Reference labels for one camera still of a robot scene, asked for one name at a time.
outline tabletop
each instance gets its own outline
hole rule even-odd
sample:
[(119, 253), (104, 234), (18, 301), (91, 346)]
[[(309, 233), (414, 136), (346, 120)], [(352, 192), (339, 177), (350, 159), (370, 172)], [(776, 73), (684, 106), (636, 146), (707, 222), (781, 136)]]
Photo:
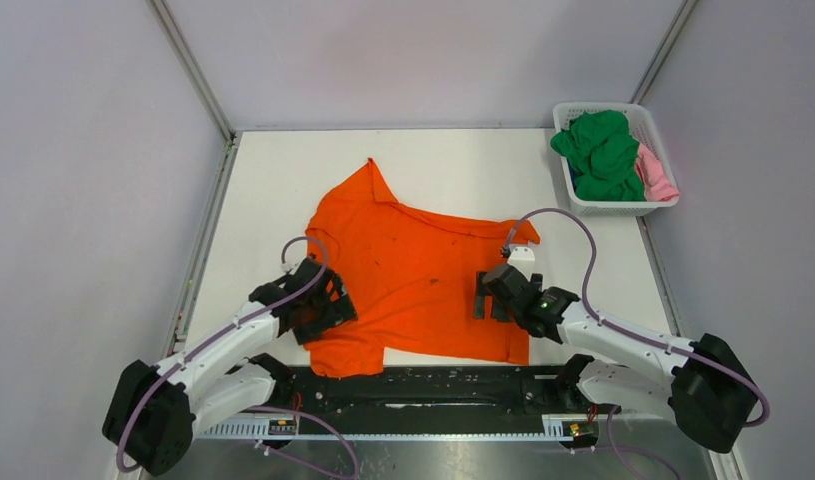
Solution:
[[(372, 157), (400, 202), (460, 217), (506, 220), (541, 207), (568, 207), (551, 129), (440, 129), (245, 132), (197, 292), (187, 344), (225, 325), (254, 287), (282, 275), (280, 250), (303, 235), (322, 197)], [(669, 324), (638, 223), (633, 217), (585, 217), (599, 255), (590, 298), (641, 326)], [(590, 246), (556, 214), (532, 218), (544, 285), (580, 292)], [(289, 261), (306, 253), (292, 247)], [(264, 350), (290, 365), (309, 353), (284, 335)], [(531, 339), (532, 365), (562, 364), (576, 349)], [(387, 349), (386, 365), (477, 365), (480, 360)]]

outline white plastic basket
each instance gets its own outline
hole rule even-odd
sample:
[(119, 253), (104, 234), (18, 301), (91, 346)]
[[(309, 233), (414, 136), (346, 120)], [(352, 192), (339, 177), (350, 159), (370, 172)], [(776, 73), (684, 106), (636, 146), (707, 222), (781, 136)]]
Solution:
[[(631, 135), (644, 143), (652, 153), (657, 156), (663, 164), (663, 171), (673, 185), (675, 177), (672, 175), (672, 168), (669, 166), (669, 158), (663, 148), (663, 142), (654, 126), (654, 120), (645, 108), (630, 103), (593, 103), (593, 102), (569, 102), (560, 103), (554, 107), (554, 128), (557, 131), (568, 129), (569, 122), (580, 117), (584, 112), (596, 113), (604, 110), (616, 110), (625, 114), (628, 125), (631, 128)], [(560, 157), (563, 164), (563, 177), (566, 179), (566, 191), (569, 194), (569, 204), (572, 213), (575, 215), (610, 215), (610, 216), (634, 216), (641, 217), (655, 209), (671, 207), (678, 203), (678, 198), (667, 202), (593, 202), (581, 200), (575, 195), (575, 187), (572, 185), (572, 175), (569, 172), (569, 161), (566, 157)]]

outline gray wall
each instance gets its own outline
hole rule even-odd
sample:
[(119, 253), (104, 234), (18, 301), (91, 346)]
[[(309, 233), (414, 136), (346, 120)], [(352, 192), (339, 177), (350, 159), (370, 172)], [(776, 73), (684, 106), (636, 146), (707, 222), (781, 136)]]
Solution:
[(680, 0), (170, 0), (239, 130), (551, 125), (628, 101)]
[(221, 149), (145, 2), (0, 2), (0, 479), (107, 477)]
[(646, 102), (683, 190), (651, 217), (691, 333), (772, 401), (752, 480), (815, 478), (815, 0), (703, 1)]

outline orange t-shirt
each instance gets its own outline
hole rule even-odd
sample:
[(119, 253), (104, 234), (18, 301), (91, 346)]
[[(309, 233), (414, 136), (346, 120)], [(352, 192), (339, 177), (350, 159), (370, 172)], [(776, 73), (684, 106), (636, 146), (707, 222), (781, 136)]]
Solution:
[[(504, 260), (514, 221), (497, 223), (402, 205), (372, 159), (322, 199), (307, 235), (322, 241), (357, 320), (305, 347), (319, 375), (373, 375), (384, 347), (526, 365), (528, 334), (489, 315), (473, 318), (476, 274)], [(518, 243), (539, 243), (530, 223)], [(321, 258), (312, 242), (310, 253)]]

